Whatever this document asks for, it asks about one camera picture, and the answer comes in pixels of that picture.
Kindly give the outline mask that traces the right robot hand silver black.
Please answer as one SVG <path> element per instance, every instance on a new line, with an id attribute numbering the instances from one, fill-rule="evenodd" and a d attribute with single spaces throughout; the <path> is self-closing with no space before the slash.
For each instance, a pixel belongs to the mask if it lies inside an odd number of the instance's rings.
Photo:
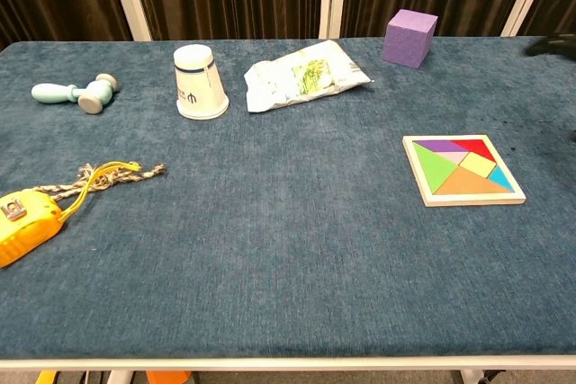
<path id="1" fill-rule="evenodd" d="M 524 54 L 534 57 L 542 54 L 554 54 L 564 58 L 576 59 L 576 34 L 558 33 L 541 37 L 524 49 Z"/>

